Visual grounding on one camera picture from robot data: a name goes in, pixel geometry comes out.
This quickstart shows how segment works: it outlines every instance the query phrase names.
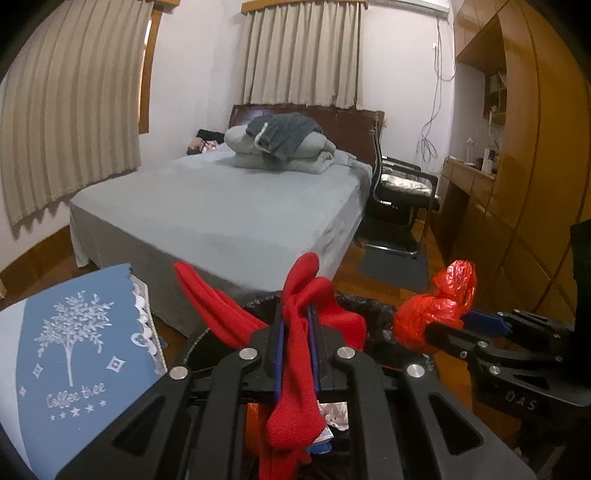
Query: window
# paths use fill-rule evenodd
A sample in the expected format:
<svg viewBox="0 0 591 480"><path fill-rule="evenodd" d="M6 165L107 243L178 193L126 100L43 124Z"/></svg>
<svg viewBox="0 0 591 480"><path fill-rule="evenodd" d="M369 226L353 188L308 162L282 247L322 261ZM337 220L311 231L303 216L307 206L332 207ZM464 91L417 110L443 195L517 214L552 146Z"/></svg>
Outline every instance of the window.
<svg viewBox="0 0 591 480"><path fill-rule="evenodd" d="M154 7L152 16L146 28L144 37L144 55L142 59L142 69L139 75L139 133L146 134L150 130L150 83L152 79L152 63L154 61L154 49L156 47L156 37L160 27L162 10Z"/></svg>

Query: bed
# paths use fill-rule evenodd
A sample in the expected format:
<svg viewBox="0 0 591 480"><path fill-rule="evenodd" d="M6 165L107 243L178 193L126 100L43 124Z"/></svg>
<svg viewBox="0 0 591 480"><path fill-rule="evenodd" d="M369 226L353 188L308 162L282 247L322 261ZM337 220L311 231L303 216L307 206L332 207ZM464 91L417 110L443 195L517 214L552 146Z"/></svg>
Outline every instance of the bed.
<svg viewBox="0 0 591 480"><path fill-rule="evenodd" d="M186 336L205 326L177 284L178 260L239 303L280 290L306 251L319 255L320 274L332 278L369 195L369 132L381 114L236 106L230 126L278 109L315 118L338 148L363 162L322 175L278 174L232 167L234 153L223 145L87 187L70 202L78 265L131 263L150 288L152 311Z"/></svg>

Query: floor mat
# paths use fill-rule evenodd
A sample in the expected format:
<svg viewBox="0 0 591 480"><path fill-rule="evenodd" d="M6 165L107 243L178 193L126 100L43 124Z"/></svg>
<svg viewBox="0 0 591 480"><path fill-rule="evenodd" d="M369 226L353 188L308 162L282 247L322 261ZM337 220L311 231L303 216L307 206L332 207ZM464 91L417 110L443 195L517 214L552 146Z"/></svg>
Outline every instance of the floor mat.
<svg viewBox="0 0 591 480"><path fill-rule="evenodd" d="M357 272L416 293L427 292L430 285L424 245L420 247L416 258L367 248L359 262Z"/></svg>

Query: office chair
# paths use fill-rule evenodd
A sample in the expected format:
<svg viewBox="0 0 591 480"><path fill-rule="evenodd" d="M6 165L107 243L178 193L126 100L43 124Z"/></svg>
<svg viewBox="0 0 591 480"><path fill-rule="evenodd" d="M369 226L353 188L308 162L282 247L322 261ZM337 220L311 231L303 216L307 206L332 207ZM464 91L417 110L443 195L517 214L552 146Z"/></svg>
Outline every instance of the office chair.
<svg viewBox="0 0 591 480"><path fill-rule="evenodd" d="M371 131L375 151L369 199L355 233L355 244L415 258L427 236L432 211L439 211L437 177L421 167L382 155L377 125ZM418 210L427 211L420 240L413 236Z"/></svg>

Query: blue tissue box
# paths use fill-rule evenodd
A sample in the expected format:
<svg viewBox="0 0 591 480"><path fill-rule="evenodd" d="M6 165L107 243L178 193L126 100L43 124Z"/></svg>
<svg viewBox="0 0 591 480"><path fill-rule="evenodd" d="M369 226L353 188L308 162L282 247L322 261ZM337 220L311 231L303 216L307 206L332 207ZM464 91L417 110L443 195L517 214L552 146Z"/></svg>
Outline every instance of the blue tissue box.
<svg viewBox="0 0 591 480"><path fill-rule="evenodd" d="M117 265L0 312L0 423L39 480L166 371L145 284Z"/></svg>

